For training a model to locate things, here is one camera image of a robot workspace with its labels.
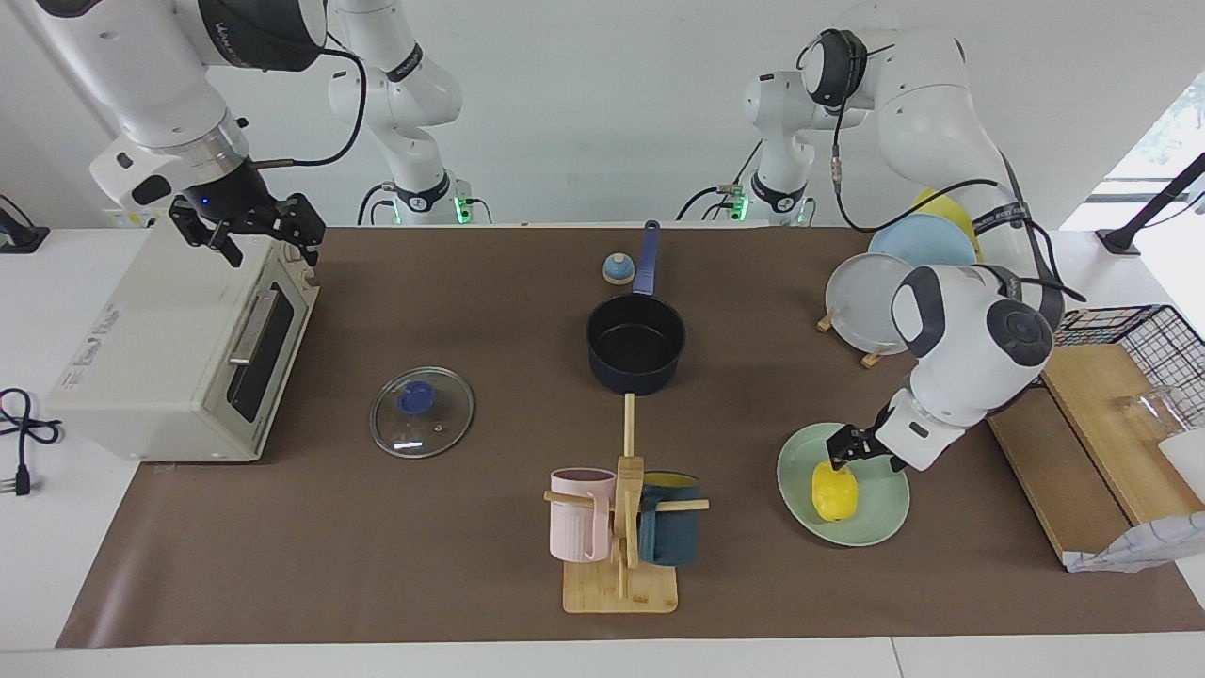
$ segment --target wire basket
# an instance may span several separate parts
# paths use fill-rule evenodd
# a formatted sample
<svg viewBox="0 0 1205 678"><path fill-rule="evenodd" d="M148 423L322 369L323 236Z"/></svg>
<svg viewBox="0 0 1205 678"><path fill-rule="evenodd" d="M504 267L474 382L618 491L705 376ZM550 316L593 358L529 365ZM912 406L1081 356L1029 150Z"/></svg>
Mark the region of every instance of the wire basket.
<svg viewBox="0 0 1205 678"><path fill-rule="evenodd" d="M1054 332L1054 344L1121 344L1152 387L1178 388L1183 415L1193 426L1205 426L1205 342L1175 307L1069 311Z"/></svg>

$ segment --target brown table mat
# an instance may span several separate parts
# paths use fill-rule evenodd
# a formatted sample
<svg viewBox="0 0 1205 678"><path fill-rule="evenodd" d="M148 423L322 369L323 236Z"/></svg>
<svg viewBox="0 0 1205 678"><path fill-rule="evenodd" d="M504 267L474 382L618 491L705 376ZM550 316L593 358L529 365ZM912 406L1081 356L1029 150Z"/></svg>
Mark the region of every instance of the brown table mat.
<svg viewBox="0 0 1205 678"><path fill-rule="evenodd" d="M142 466L59 647L1140 632L1205 629L1172 566L1068 574L986 426L907 472L900 532L833 547L789 515L778 450L870 424L912 360L865 371L818 334L824 283L865 236L666 230L658 294L687 324L675 381L637 407L649 468L703 479L699 561L669 615L569 615L541 500L558 467L613 467L623 402L586 361L605 254L639 230L333 230L322 294L264 459ZM383 384L445 366L477 415L441 456L378 450Z"/></svg>

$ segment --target oven window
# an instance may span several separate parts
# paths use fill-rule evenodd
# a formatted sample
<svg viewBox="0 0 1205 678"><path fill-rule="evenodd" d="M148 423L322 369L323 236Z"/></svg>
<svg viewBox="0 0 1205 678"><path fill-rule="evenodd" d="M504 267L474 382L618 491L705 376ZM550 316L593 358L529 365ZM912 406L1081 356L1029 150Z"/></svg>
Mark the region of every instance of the oven window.
<svg viewBox="0 0 1205 678"><path fill-rule="evenodd" d="M235 370L230 388L227 390L227 402L248 423L255 421L259 414L259 407L268 393L268 383L272 379L276 362L284 348L284 338L293 324L293 303L280 284L274 282L272 289L277 291L276 302L264 325L255 358L249 365Z"/></svg>

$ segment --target oven door handle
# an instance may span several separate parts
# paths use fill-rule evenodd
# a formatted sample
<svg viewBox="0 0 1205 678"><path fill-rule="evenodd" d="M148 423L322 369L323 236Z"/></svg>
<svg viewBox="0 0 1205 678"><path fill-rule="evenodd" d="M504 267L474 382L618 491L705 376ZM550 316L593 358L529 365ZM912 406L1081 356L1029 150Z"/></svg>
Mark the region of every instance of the oven door handle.
<svg viewBox="0 0 1205 678"><path fill-rule="evenodd" d="M248 366L255 360L259 353L259 343L264 337L264 328L268 326L268 318L272 317L272 308L281 296L280 289L270 289L255 296L251 313L247 314L247 323L242 326L242 334L230 352L227 362L235 366Z"/></svg>

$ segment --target white table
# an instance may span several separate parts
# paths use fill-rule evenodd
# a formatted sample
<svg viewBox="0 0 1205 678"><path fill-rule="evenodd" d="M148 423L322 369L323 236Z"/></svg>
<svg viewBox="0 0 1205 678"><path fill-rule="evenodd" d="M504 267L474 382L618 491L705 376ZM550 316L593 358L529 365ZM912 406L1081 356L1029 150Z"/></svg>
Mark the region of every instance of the white table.
<svg viewBox="0 0 1205 678"><path fill-rule="evenodd" d="M606 224L639 225L639 224ZM31 257L0 258L0 383L43 397L116 287L143 230L57 230ZM1089 232L1056 232L1065 278L1094 306L1168 302L1142 259ZM16 468L0 443L0 476ZM87 441L33 446L40 489L0 496L0 674L611 676L616 652L651 673L694 676L1200 676L1205 633L389 645L211 645L49 650L136 470ZM1205 558L1180 564L1205 601Z"/></svg>

